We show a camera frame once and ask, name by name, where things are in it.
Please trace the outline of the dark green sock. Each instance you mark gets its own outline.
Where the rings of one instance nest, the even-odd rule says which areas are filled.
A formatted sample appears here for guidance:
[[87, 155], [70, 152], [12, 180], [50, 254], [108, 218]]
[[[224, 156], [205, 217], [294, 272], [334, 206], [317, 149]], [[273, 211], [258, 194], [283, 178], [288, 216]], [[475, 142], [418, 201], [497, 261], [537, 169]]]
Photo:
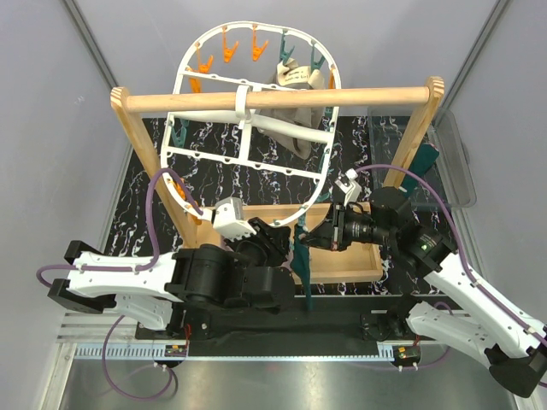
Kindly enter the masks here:
[[310, 253], [309, 248], [302, 243], [301, 236], [305, 233], [305, 230], [299, 224], [294, 226], [293, 235], [293, 250], [291, 269], [300, 278], [305, 300], [306, 309], [311, 311], [313, 308], [312, 294], [311, 294], [311, 269], [310, 269]]
[[[439, 151], [434, 145], [423, 143], [417, 149], [415, 157], [409, 166], [409, 171], [423, 179], [425, 174], [435, 164], [438, 157]], [[403, 191], [404, 195], [409, 198], [418, 184], [419, 183], [415, 179], [406, 175], [400, 185], [400, 189]]]

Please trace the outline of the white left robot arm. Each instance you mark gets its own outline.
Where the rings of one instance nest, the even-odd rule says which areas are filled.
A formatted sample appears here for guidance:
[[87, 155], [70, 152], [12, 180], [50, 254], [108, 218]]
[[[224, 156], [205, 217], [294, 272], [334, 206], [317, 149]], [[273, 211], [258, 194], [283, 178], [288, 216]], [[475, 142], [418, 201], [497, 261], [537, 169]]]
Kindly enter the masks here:
[[180, 305], [206, 311], [256, 309], [278, 313], [291, 304], [295, 282], [284, 264], [291, 228], [250, 220], [251, 237], [206, 243], [163, 255], [101, 255], [81, 241], [70, 243], [69, 274], [52, 281], [48, 297], [67, 310], [124, 315], [164, 337], [177, 337], [185, 318]]

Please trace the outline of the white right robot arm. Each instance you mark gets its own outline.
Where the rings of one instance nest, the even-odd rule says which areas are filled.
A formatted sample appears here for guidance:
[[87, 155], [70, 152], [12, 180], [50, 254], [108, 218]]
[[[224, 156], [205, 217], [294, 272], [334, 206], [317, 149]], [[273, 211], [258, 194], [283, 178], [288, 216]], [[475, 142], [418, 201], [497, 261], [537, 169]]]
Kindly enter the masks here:
[[472, 268], [460, 247], [414, 217], [409, 200], [393, 187], [369, 197], [369, 212], [331, 204], [325, 219], [303, 235], [306, 246], [342, 252], [353, 243], [391, 250], [394, 260], [423, 278], [470, 315], [443, 313], [414, 296], [402, 296], [388, 313], [398, 338], [435, 339], [475, 359], [509, 392], [528, 398], [546, 374], [546, 325], [502, 295]]

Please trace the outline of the orange clothespin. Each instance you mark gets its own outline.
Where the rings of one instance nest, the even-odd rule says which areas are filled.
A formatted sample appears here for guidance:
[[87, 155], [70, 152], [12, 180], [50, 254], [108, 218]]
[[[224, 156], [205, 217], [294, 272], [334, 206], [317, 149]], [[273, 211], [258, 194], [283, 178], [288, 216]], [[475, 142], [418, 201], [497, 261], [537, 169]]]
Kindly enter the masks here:
[[199, 207], [196, 201], [188, 201], [188, 205], [186, 206], [187, 210], [191, 214], [191, 220], [196, 226], [200, 226], [203, 221], [201, 219], [201, 215], [203, 214], [202, 209]]
[[228, 43], [227, 38], [227, 32], [228, 27], [223, 26], [222, 27], [222, 52], [223, 52], [223, 61], [225, 63], [230, 63], [233, 59], [234, 55], [236, 54], [238, 47], [239, 47], [239, 41], [236, 40], [232, 45]]
[[[201, 74], [209, 73], [211, 66], [214, 62], [214, 56], [210, 55], [207, 61], [203, 61], [201, 57], [201, 44], [199, 42], [196, 42], [195, 48], [196, 48], [197, 68], [196, 69], [191, 68], [191, 71], [194, 73], [201, 73]], [[191, 91], [193, 93], [202, 92], [201, 80], [198, 77], [190, 78], [190, 86], [191, 86]]]
[[262, 57], [263, 52], [269, 45], [269, 41], [266, 40], [263, 44], [258, 43], [257, 38], [258, 25], [252, 26], [252, 39], [251, 39], [251, 58], [253, 62], [258, 62]]
[[170, 184], [175, 188], [176, 192], [178, 193], [179, 197], [182, 198], [184, 201], [186, 200], [186, 195], [183, 190], [183, 188], [176, 183], [174, 180], [170, 180]]

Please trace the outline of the clear plastic bin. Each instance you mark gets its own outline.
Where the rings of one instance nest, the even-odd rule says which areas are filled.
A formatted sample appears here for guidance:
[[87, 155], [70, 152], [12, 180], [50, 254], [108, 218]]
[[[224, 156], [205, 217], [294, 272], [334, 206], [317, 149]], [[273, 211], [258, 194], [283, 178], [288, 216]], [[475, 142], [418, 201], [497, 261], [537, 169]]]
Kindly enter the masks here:
[[[372, 107], [368, 110], [371, 161], [390, 163], [406, 131], [412, 108]], [[439, 108], [422, 140], [438, 151], [438, 158], [423, 179], [443, 198], [447, 208], [470, 208], [476, 191], [454, 115]]]

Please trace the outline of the wooden hanging rack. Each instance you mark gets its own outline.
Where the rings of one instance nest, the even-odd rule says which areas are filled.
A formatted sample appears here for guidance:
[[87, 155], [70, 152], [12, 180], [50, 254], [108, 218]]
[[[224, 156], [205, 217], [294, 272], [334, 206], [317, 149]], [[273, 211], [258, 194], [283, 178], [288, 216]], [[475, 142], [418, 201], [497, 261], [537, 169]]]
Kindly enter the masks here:
[[[318, 108], [321, 105], [340, 107], [353, 106], [399, 106], [416, 105], [411, 114], [409, 127], [397, 149], [393, 165], [399, 164], [406, 171], [415, 157], [418, 144], [438, 111], [444, 96], [444, 80], [440, 77], [429, 77], [424, 86], [392, 87], [392, 88], [357, 88], [339, 89], [334, 91], [252, 91], [247, 100], [248, 108]], [[158, 156], [150, 135], [147, 132], [141, 114], [163, 112], [170, 109], [177, 111], [190, 110], [231, 110], [236, 102], [235, 92], [167, 94], [167, 95], [130, 95], [126, 87], [115, 87], [110, 92], [110, 104], [115, 111], [132, 147], [137, 154], [150, 181], [159, 172], [160, 177], [167, 171], [160, 171], [160, 156]], [[403, 177], [396, 177], [389, 172], [386, 183], [399, 186]], [[191, 194], [186, 193], [186, 199], [180, 198], [175, 188], [163, 180], [156, 190], [171, 221], [182, 237], [183, 247], [190, 248], [191, 239], [189, 221], [190, 215], [186, 206]], [[210, 220], [211, 214], [201, 215], [201, 219]]]

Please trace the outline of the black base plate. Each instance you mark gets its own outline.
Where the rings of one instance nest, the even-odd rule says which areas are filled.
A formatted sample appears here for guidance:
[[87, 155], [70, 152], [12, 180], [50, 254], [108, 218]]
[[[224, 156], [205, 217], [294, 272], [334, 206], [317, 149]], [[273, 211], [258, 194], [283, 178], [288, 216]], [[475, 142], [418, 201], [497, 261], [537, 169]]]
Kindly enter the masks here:
[[192, 358], [364, 356], [377, 353], [378, 342], [415, 340], [415, 334], [393, 316], [401, 300], [401, 296], [315, 296], [308, 310], [305, 298], [296, 297], [278, 313], [177, 304], [166, 330], [138, 325], [135, 337], [187, 341]]

